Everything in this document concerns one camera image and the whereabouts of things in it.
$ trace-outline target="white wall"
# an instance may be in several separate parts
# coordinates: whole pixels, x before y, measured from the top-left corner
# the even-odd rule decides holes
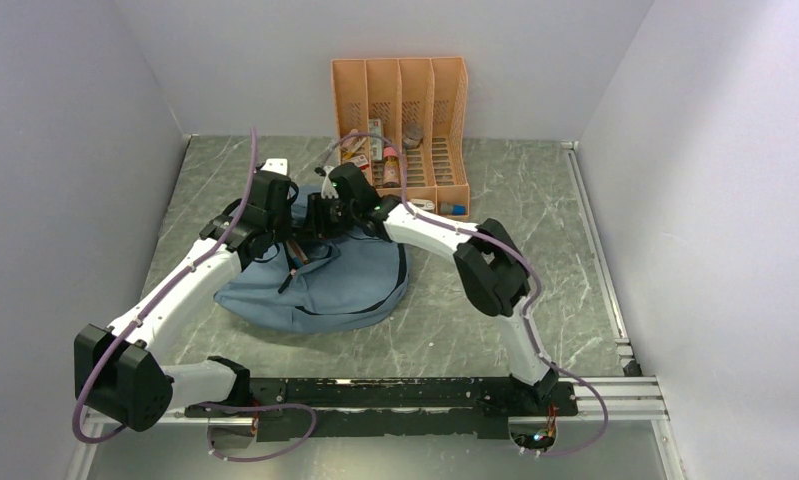
[[[652,0],[117,0],[189,133],[334,135],[332,58],[462,55],[466,135],[576,139]]]
[[[579,157],[690,478],[799,478],[799,0],[657,0]]]
[[[136,302],[183,146],[112,2],[0,2],[0,479],[63,477],[72,342]]]

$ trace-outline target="blue bag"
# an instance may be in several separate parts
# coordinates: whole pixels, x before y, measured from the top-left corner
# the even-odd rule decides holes
[[[317,191],[301,188],[291,207],[294,224],[304,221],[308,194]],[[374,325],[405,295],[408,257],[402,244],[354,229],[300,247],[309,263],[297,268],[285,246],[276,244],[220,289],[214,300],[253,325],[316,333]]]

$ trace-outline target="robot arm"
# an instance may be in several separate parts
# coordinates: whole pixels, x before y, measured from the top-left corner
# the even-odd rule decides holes
[[[168,280],[185,266],[193,268],[146,317],[143,325],[131,333],[106,364],[105,370],[87,399],[87,405],[136,431],[154,425],[167,410],[183,409],[202,402],[227,405],[248,405],[251,399],[249,371],[230,360],[211,357],[191,365],[160,366],[160,357],[172,344],[181,328],[190,320],[198,304],[245,269],[254,258],[263,255],[270,245],[289,238],[298,238],[290,220],[287,197],[295,185],[284,176],[278,161],[268,161],[255,175],[256,194],[250,196],[246,214],[226,242],[198,267],[193,261],[207,252],[231,217],[231,208],[211,221],[202,231],[186,258],[161,284],[125,315],[114,320],[107,330],[93,325],[85,327],[75,340],[76,395],[87,380],[103,351],[115,339],[111,332],[122,331],[136,313]],[[401,206],[394,196],[379,197],[352,164],[344,164],[330,174],[344,214],[309,222],[308,236],[320,232],[307,225],[319,225],[320,231],[337,232],[355,223],[385,240],[413,245],[453,261],[460,274],[470,302],[482,313],[495,317],[501,339],[508,352],[512,378],[538,402],[558,380],[557,373],[541,362],[531,335],[543,352],[542,343],[532,322],[519,316],[527,301],[528,278],[516,261],[498,248],[458,230],[484,232],[514,247],[505,229],[494,220],[475,225],[440,219],[453,231],[431,225],[417,218],[425,213]],[[309,202],[313,212],[334,212],[336,208],[318,205],[318,198]],[[493,256],[488,262],[485,255]]]

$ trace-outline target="gray wall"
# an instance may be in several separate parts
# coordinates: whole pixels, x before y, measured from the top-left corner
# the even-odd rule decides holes
[[[799,0],[657,0],[579,157],[690,478],[799,478]]]
[[[463,55],[466,135],[576,139],[652,0],[117,0],[188,133],[334,135],[332,58]]]
[[[138,299],[183,146],[112,2],[0,2],[0,478],[63,477],[72,341]]]

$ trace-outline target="green marble table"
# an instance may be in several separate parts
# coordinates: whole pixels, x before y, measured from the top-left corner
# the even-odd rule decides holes
[[[317,184],[324,137],[263,137],[262,158],[287,158],[300,185]],[[145,291],[186,255],[202,227],[241,195],[248,137],[195,136],[160,230]],[[508,229],[544,282],[534,320],[552,357],[588,376],[622,375],[594,268],[578,193],[555,142],[464,141],[472,221]],[[415,248],[411,283],[393,315],[373,327],[316,335],[257,328],[212,299],[196,312],[163,364],[223,355],[253,376],[393,377],[505,375],[507,354],[493,321],[464,296],[454,266]]]

